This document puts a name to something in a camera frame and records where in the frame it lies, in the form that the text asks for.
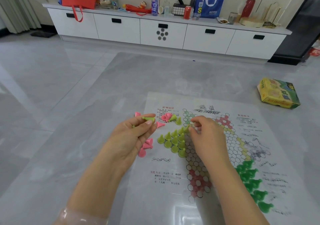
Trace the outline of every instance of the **red thermos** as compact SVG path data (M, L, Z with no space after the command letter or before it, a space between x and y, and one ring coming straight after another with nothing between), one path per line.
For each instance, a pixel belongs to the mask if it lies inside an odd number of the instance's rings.
M249 17L251 14L252 9L254 8L255 0L247 0L244 9L242 10L241 18L242 17Z

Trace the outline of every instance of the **right hand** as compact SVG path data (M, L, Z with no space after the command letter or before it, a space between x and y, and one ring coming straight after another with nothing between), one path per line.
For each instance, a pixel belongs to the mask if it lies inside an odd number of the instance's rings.
M204 165L208 167L230 166L226 144L226 135L213 119L203 115L192 118L194 126L201 130L198 134L193 127L189 127L190 136L195 146L195 151Z

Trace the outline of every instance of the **red bag handle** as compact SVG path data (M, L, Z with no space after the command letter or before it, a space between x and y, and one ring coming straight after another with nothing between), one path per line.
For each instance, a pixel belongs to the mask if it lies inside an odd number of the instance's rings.
M80 20L78 20L78 16L77 16L77 14L76 14L75 6L72 5L72 10L73 10L74 18L75 18L76 21L78 21L79 23L81 23L82 20L83 20L83 12L82 12L82 6L81 6L81 5L79 5L79 9L80 9L80 12L81 12L81 15L82 15L82 18L81 18Z

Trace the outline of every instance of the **water bottle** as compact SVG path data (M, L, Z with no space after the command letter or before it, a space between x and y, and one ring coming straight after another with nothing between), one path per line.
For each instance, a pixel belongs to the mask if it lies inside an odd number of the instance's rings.
M158 1L159 0L152 0L151 1L151 14L153 16L157 16L158 15Z

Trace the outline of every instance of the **yellow cardboard box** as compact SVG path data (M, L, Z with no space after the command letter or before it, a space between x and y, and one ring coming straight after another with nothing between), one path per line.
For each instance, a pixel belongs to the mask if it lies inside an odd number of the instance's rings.
M300 105L294 85L290 82L263 78L258 85L258 91L262 102L288 109Z

